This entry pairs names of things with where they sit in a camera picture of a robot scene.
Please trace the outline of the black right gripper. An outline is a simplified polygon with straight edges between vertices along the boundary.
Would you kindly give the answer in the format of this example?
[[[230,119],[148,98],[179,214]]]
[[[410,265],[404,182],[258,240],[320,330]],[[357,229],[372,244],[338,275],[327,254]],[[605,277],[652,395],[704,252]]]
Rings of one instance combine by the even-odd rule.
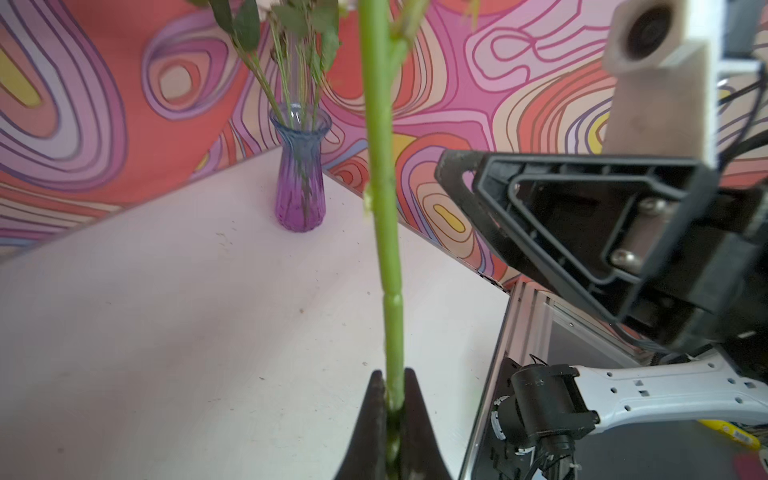
[[[636,348],[767,328],[764,185],[712,199],[716,171],[691,158],[464,150],[435,178],[493,253]]]

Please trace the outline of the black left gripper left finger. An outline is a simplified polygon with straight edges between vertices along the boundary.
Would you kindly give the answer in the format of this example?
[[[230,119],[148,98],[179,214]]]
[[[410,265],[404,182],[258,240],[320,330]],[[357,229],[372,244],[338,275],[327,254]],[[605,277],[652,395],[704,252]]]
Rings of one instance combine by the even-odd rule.
[[[372,372],[352,436],[335,480],[387,478],[386,385],[380,370]]]

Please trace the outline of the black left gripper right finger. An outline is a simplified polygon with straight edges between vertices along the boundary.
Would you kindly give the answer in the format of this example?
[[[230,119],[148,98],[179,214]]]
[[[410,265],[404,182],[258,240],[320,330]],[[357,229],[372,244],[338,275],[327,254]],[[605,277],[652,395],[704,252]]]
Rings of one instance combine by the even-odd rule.
[[[432,428],[416,373],[406,368],[400,414],[399,478],[451,480]]]

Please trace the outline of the purple ribbed glass vase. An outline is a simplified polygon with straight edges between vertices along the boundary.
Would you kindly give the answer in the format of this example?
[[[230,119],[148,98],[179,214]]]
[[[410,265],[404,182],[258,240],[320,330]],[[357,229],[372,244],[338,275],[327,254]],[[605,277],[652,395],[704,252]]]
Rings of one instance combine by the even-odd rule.
[[[310,112],[299,104],[281,104],[270,121],[282,146],[276,218],[289,231],[311,231],[326,214],[321,149],[332,120],[321,109]]]

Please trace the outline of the small pink rosebud stem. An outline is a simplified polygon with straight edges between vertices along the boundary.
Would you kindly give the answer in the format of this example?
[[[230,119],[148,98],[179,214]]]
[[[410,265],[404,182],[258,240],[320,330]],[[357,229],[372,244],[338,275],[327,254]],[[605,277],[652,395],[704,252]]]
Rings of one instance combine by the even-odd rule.
[[[388,1],[360,1],[357,5],[370,168],[364,198],[373,215],[382,286],[387,414],[384,460],[388,479],[406,477],[400,466],[404,446],[400,420],[406,388],[392,86],[428,6],[427,1],[405,1],[393,16]]]

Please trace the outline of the pink rose stem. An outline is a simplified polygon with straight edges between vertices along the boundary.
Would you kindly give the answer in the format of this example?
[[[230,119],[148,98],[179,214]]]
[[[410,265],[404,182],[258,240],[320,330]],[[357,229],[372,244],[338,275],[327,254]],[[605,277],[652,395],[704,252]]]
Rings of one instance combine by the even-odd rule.
[[[272,40],[270,58],[277,66],[280,81],[280,93],[283,102],[290,103],[290,66],[287,54],[287,38],[280,25],[277,11],[279,7],[290,6],[290,1],[240,1],[236,11],[232,1],[191,0],[188,4],[197,9],[210,9],[217,26],[230,38],[237,56],[254,75],[262,92],[266,95],[272,113],[282,123],[287,115],[279,106],[275,89],[268,80],[266,69],[262,66],[259,49],[262,45],[262,25],[268,25]]]

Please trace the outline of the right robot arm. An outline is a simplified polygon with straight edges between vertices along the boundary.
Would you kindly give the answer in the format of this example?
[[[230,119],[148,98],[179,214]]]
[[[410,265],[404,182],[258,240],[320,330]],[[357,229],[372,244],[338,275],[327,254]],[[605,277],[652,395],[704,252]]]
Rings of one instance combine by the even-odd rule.
[[[689,158],[448,150],[438,183],[515,292],[464,479],[574,479],[617,427],[767,421],[767,185]]]

